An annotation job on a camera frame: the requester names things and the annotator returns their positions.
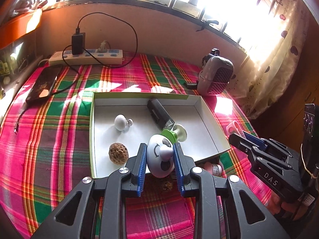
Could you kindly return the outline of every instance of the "plaid tablecloth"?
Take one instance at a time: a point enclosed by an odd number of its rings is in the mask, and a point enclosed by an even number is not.
[[[125,53],[125,61],[131,58]],[[26,111],[19,132],[13,132],[28,91],[42,68],[24,84],[5,116],[0,133],[0,203],[12,223],[29,238],[46,216],[85,176],[90,176],[89,120],[93,92],[171,92],[196,94],[182,84],[195,82],[199,68],[176,60],[139,54],[119,69],[80,66],[80,79],[70,90],[55,95],[40,107]],[[75,73],[64,68],[56,89],[67,87]],[[224,92],[219,96],[230,98]],[[214,98],[206,99],[214,111]],[[229,115],[213,113],[225,127],[233,120],[255,134],[233,102]],[[270,190],[250,172],[245,154],[235,148],[221,156],[223,176],[238,175],[265,204]],[[163,189],[166,179],[146,178],[141,198],[127,201],[129,239],[192,238],[194,202],[180,196],[176,183]]]

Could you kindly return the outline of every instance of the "toy nose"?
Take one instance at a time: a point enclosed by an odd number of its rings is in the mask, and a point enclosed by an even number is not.
[[[159,155],[164,161],[170,160],[173,154],[174,154],[173,148],[168,147],[166,145],[160,146]]]

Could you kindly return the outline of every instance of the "curtain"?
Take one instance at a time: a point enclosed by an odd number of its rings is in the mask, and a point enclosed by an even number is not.
[[[258,30],[256,24],[248,27],[254,45],[234,70],[226,90],[250,119],[263,113],[288,87],[306,39],[308,21],[309,9],[302,0],[279,0],[275,12],[257,26]]]

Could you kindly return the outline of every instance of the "white power strip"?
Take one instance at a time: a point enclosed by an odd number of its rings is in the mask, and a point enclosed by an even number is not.
[[[105,65],[121,65],[123,61],[123,51],[119,49],[107,49],[105,53],[97,52],[97,49],[87,49],[94,57]],[[77,65],[98,65],[89,53],[84,51],[81,55],[72,55],[71,50],[66,50],[63,54],[64,60],[71,66]],[[55,52],[49,59],[49,66],[66,65],[62,59],[62,51]]]

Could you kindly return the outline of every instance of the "box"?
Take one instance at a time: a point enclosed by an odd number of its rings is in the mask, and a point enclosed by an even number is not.
[[[90,162],[93,178],[109,176],[123,165],[111,162],[108,151],[113,143],[122,143],[129,157],[136,156],[141,143],[148,143],[152,135],[160,134],[147,108],[149,99],[156,98],[175,123],[184,126],[187,140],[181,142],[186,156],[195,162],[205,162],[230,149],[227,138],[214,115],[201,98],[195,95],[106,92],[94,93],[90,116]],[[133,125],[118,131],[114,119],[122,114]]]

